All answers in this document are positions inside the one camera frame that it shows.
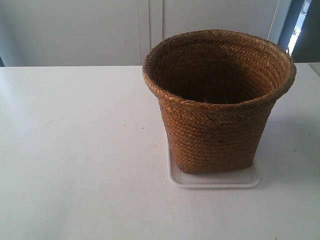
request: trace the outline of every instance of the basket rim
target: basket rim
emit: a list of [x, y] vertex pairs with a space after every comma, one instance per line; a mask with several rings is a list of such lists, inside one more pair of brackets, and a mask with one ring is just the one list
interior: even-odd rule
[[[152, 75], [152, 68], [151, 65], [153, 61], [156, 59], [156, 56], [163, 51], [163, 49], [171, 44], [172, 42], [176, 40], [186, 39], [191, 36], [199, 36], [203, 37], [206, 34], [225, 34], [231, 36], [237, 36], [241, 37], [243, 39], [248, 40], [255, 40], [256, 42], [259, 42], [259, 44], [262, 44], [268, 48], [270, 48], [273, 52], [276, 52], [278, 54], [279, 58], [282, 58], [282, 60], [288, 65], [288, 68], [286, 69], [285, 74], [285, 80], [277, 87], [276, 89], [270, 91], [269, 93], [256, 97], [247, 101], [242, 101], [238, 103], [209, 103], [209, 102], [201, 102], [201, 101], [195, 101], [191, 99], [186, 99], [183, 97], [180, 97], [178, 95], [175, 95], [168, 90], [163, 89], [160, 87], [156, 81], [153, 79]], [[152, 91], [152, 93], [159, 99], [159, 100], [165, 100], [169, 101], [172, 104], [174, 104], [176, 107], [184, 108], [185, 110], [191, 109], [196, 110], [199, 109], [201, 111], [210, 111], [217, 108], [240, 108], [240, 107], [252, 107], [255, 105], [261, 105], [265, 103], [275, 103], [277, 99], [279, 99], [283, 94], [285, 94], [290, 87], [292, 86], [295, 76], [296, 76], [296, 66], [294, 64], [293, 59], [284, 51], [282, 50], [278, 45], [275, 43], [268, 41], [266, 39], [263, 39], [258, 36], [253, 36], [247, 33], [241, 33], [236, 31], [229, 31], [229, 30], [223, 30], [223, 29], [206, 29], [206, 30], [199, 30], [199, 31], [191, 31], [186, 32], [182, 34], [178, 34], [172, 37], [169, 37], [162, 42], [160, 42], [157, 46], [155, 46], [149, 54], [145, 57], [143, 65], [142, 65], [142, 74], [144, 77], [144, 80], [149, 87], [149, 89]]]

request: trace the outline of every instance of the table surface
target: table surface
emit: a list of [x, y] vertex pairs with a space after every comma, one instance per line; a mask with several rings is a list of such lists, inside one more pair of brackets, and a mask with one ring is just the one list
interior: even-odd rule
[[1, 68], [0, 239], [318, 240], [319, 92], [297, 64], [257, 187], [183, 189], [141, 66]]

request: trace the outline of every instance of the white tray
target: white tray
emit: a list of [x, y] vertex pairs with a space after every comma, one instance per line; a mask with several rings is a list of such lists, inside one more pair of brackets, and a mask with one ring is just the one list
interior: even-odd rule
[[168, 175], [170, 181], [181, 188], [193, 189], [226, 189], [226, 188], [252, 188], [258, 185], [261, 175], [257, 165], [229, 172], [210, 174], [186, 174], [176, 165], [167, 141]]

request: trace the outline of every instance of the wicker basket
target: wicker basket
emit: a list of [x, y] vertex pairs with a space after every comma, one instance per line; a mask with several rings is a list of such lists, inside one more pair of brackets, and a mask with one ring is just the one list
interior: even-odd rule
[[143, 64], [174, 160], [188, 174], [251, 166], [271, 109], [295, 75], [277, 45], [226, 30], [168, 38]]

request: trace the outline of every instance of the woven basket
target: woven basket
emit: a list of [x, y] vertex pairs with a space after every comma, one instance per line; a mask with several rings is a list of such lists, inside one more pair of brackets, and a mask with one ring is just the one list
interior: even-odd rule
[[277, 45], [226, 30], [173, 36], [143, 63], [173, 158], [188, 174], [251, 166], [271, 109], [295, 75]]

